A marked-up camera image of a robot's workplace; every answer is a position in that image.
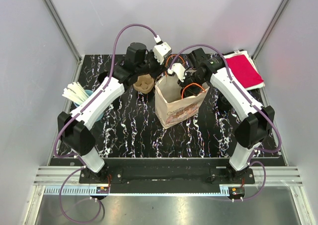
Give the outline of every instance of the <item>marble pattern tabletop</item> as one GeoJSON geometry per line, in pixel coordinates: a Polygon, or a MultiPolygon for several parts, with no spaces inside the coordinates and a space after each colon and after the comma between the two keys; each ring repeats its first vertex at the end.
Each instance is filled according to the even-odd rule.
{"type": "MultiPolygon", "coordinates": [[[[86,55],[78,81],[85,89],[96,90],[97,77],[110,66],[111,55],[86,55]]],[[[262,102],[259,90],[250,91],[262,102]]],[[[155,115],[154,89],[142,94],[130,87],[104,112],[91,129],[99,154],[106,157],[229,157],[236,140],[234,130],[240,121],[234,109],[221,112],[216,106],[219,92],[210,90],[199,113],[171,128],[164,129],[155,115]]],[[[262,147],[276,147],[273,136],[262,147]]],[[[70,150],[61,143],[59,154],[70,150]]],[[[259,157],[278,157],[259,152],[259,157]]]]}

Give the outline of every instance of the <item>floor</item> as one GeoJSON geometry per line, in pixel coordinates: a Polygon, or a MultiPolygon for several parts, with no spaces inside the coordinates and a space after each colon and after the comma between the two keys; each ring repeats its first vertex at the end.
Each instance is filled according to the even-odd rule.
{"type": "MultiPolygon", "coordinates": [[[[247,197],[257,191],[249,187],[247,197]]],[[[63,196],[67,214],[78,221],[93,218],[98,205],[92,201],[74,204],[84,196],[63,196]]],[[[105,215],[95,225],[300,225],[300,220],[286,187],[265,187],[248,202],[220,202],[207,197],[124,197],[109,196],[102,200],[105,215]]],[[[72,225],[61,215],[58,196],[44,195],[37,225],[72,225]]]]}
{"type": "MultiPolygon", "coordinates": [[[[110,67],[110,55],[86,55],[78,81],[85,89],[96,90],[97,77],[110,67]]],[[[250,92],[262,102],[259,90],[250,92]]],[[[209,90],[199,113],[169,129],[164,129],[155,115],[154,89],[148,94],[133,87],[116,99],[104,112],[103,118],[91,130],[96,147],[107,157],[229,157],[236,140],[234,130],[239,125],[235,110],[220,112],[216,106],[219,92],[209,90]]],[[[276,147],[270,135],[263,147],[276,147]]],[[[63,144],[59,153],[70,150],[63,144]]],[[[259,152],[258,157],[277,157],[278,154],[259,152]]]]}

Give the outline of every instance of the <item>reflective gray floor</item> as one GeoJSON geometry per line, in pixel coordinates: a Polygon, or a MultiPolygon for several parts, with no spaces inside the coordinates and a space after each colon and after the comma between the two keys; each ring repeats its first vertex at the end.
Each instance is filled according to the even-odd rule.
{"type": "MultiPolygon", "coordinates": [[[[247,188],[248,196],[256,188],[247,188]]],[[[84,196],[63,196],[63,206],[71,208],[84,196]]],[[[267,187],[254,200],[243,203],[214,201],[204,197],[117,197],[105,198],[102,214],[94,225],[300,225],[295,205],[287,188],[267,187]]],[[[94,217],[98,204],[84,201],[67,214],[76,220],[94,217]]],[[[59,216],[58,196],[45,195],[37,225],[71,225],[59,216]]]]}

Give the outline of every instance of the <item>red napkin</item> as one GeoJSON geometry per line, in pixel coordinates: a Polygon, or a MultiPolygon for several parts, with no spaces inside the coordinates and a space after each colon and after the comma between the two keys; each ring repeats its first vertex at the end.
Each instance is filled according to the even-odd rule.
{"type": "Polygon", "coordinates": [[[252,87],[264,82],[245,55],[231,57],[227,59],[227,62],[234,76],[244,88],[252,87]]]}

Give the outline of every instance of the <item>blue bowl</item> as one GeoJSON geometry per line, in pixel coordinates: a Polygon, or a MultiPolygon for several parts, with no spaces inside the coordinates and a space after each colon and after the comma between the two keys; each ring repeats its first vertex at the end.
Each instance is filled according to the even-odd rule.
{"type": "MultiPolygon", "coordinates": [[[[87,90],[86,89],[85,92],[88,94],[88,96],[91,96],[93,94],[92,90],[87,90]]],[[[100,119],[102,119],[103,115],[104,115],[104,113],[100,114],[96,121],[99,121],[100,119]]]]}

